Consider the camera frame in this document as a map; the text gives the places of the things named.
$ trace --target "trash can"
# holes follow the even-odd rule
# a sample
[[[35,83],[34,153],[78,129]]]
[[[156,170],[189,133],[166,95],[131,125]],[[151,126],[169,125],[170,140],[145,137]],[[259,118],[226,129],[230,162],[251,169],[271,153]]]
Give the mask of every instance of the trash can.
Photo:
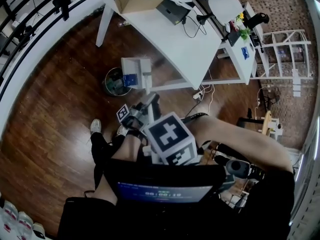
[[[124,85],[124,74],[121,67],[112,68],[102,82],[102,88],[106,94],[112,97],[124,96],[132,88]]]

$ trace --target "wooden floor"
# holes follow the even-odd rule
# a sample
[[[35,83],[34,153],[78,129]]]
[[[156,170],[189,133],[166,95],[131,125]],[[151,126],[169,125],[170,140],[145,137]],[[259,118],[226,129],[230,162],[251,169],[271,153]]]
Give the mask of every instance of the wooden floor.
[[[91,121],[101,119],[109,140],[119,126],[116,111],[143,94],[132,90],[122,98],[107,96],[101,89],[106,73],[120,66],[121,57],[148,57],[155,84],[179,78],[133,27],[118,28],[120,17],[112,18],[104,43],[97,48],[100,19],[98,13],[83,20],[43,58],[21,91],[2,137],[0,192],[52,236],[57,234],[66,198],[94,188]],[[215,59],[210,71],[213,77],[237,76],[229,59]],[[235,124],[246,117],[248,108],[254,111],[258,89],[255,81],[215,86],[210,114]],[[184,116],[196,104],[194,93],[190,88],[159,92],[162,113]],[[208,112],[210,99],[207,93],[194,112]]]

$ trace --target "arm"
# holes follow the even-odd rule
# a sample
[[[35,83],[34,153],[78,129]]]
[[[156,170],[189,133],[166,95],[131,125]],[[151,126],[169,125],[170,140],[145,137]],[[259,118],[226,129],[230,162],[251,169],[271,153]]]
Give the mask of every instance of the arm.
[[[268,136],[209,116],[202,116],[187,126],[199,145],[207,140],[213,140],[241,153],[266,172],[272,170],[293,172],[287,150]]]
[[[132,135],[127,135],[121,147],[112,156],[112,158],[135,162],[137,160],[140,144],[140,139]],[[116,205],[118,201],[118,198],[111,189],[104,175],[102,176],[99,186],[95,190],[92,197],[106,200],[114,205]]]

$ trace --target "digital timer display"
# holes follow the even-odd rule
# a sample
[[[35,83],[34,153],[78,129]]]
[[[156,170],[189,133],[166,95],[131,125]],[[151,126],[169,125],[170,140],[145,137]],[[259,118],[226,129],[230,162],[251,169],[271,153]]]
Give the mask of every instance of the digital timer display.
[[[142,202],[197,203],[212,186],[165,187],[118,182],[122,198]]]

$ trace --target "person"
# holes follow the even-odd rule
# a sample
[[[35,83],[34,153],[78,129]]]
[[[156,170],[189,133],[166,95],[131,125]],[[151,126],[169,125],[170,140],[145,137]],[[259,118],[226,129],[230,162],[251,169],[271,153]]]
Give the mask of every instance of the person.
[[[286,239],[295,187],[287,150],[261,133],[210,116],[201,116],[186,126],[199,147],[208,140],[225,144],[265,171],[264,179],[252,187],[239,213],[218,196],[210,203],[197,203],[190,208],[153,208],[150,203],[117,205],[118,198],[103,176],[104,164],[110,158],[136,162],[141,138],[129,131],[113,146],[108,145],[101,134],[101,123],[95,119],[91,141],[96,190],[91,198],[66,200],[57,238]]]

